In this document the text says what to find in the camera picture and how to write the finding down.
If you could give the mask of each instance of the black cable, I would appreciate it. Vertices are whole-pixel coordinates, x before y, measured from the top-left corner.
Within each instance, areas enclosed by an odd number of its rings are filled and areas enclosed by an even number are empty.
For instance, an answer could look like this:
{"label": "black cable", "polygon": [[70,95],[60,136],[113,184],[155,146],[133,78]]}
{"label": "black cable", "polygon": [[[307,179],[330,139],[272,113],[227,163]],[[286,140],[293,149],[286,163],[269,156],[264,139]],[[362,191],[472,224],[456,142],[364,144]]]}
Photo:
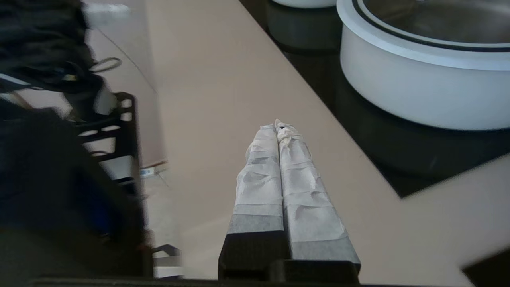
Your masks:
{"label": "black cable", "polygon": [[101,29],[98,29],[98,28],[96,28],[96,29],[97,29],[97,30],[98,30],[98,31],[99,31],[99,32],[100,32],[100,33],[101,33],[101,34],[102,34],[105,38],[107,38],[107,39],[108,39],[108,40],[109,40],[112,44],[114,44],[114,45],[117,47],[117,49],[119,49],[119,51],[121,51],[121,52],[124,54],[124,56],[126,56],[126,58],[127,58],[128,60],[130,60],[130,61],[133,63],[133,65],[135,65],[135,68],[138,70],[138,72],[140,72],[140,74],[142,75],[143,79],[147,82],[147,84],[149,85],[149,87],[153,90],[153,92],[154,92],[155,94],[158,94],[158,93],[156,92],[156,89],[155,89],[155,88],[154,88],[154,87],[150,84],[149,79],[148,79],[148,78],[145,76],[145,74],[142,72],[142,69],[140,69],[140,67],[139,67],[139,66],[138,66],[138,65],[137,65],[137,64],[133,61],[133,59],[131,59],[131,57],[130,57],[130,56],[129,56],[126,52],[124,52],[124,50],[123,50],[121,47],[119,47],[119,45],[117,45],[117,43],[115,43],[115,42],[114,42],[114,41],[113,41],[110,37],[108,37],[108,36],[107,36],[107,35],[106,35],[103,31],[101,31]]}
{"label": "black cable", "polygon": [[[112,65],[107,66],[105,68],[94,70],[94,67],[103,65],[103,64],[111,62],[111,61],[115,61],[115,63],[113,63]],[[121,65],[122,65],[122,60],[121,59],[116,58],[116,57],[108,57],[108,58],[104,58],[104,59],[96,62],[94,64],[94,67],[92,67],[92,69],[90,71],[93,72],[93,73],[101,73],[101,72],[113,70],[115,68],[120,67]]]}

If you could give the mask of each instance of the tile floor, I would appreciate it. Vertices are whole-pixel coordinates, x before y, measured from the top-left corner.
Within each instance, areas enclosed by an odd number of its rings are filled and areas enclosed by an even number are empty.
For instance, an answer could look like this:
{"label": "tile floor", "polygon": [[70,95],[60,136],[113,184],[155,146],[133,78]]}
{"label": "tile floor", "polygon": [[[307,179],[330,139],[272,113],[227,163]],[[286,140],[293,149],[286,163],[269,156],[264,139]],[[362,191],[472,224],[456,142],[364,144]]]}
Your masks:
{"label": "tile floor", "polygon": [[[177,248],[180,246],[179,229],[177,227],[175,201],[165,182],[164,171],[154,176],[142,179],[145,192],[145,216],[148,229],[152,231],[152,245],[154,247],[170,244]],[[182,275],[180,267],[156,267],[156,277]]]}

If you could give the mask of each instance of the kitchen counter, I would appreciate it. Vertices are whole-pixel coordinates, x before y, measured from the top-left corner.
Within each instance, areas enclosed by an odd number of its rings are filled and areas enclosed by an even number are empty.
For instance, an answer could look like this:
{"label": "kitchen counter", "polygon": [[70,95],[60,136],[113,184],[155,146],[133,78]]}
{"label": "kitchen counter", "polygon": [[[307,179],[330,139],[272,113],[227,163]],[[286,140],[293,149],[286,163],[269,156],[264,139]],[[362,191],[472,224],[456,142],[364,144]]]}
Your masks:
{"label": "kitchen counter", "polygon": [[276,118],[304,135],[362,283],[469,285],[462,266],[510,245],[509,156],[402,200],[240,2],[147,12],[187,277],[216,277],[246,148]]}

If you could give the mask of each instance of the stovetop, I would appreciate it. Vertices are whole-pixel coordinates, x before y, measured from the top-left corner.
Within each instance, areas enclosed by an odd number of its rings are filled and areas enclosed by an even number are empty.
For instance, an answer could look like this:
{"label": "stovetop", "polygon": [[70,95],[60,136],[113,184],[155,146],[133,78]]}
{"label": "stovetop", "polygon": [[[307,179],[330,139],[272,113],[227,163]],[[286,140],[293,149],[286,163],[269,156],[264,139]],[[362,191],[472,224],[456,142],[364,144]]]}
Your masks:
{"label": "stovetop", "polygon": [[342,22],[335,7],[297,9],[271,0],[239,1],[401,198],[510,152],[510,129],[433,128],[366,101],[342,72]]}

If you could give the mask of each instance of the cooking pot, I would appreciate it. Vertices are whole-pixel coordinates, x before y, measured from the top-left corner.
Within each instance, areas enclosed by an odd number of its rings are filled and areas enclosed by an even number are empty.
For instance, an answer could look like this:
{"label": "cooking pot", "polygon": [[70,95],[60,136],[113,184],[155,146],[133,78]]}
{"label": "cooking pot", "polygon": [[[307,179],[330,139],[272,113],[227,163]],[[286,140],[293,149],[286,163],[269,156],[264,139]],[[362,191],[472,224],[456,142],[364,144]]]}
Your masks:
{"label": "cooking pot", "polygon": [[273,0],[278,4],[294,8],[324,8],[332,7],[337,0]]}
{"label": "cooking pot", "polygon": [[341,72],[336,84],[334,114],[401,197],[510,152],[510,129],[452,131],[412,123],[366,101]]}
{"label": "cooking pot", "polygon": [[434,127],[510,127],[509,1],[338,0],[337,9],[342,70],[368,101]]}

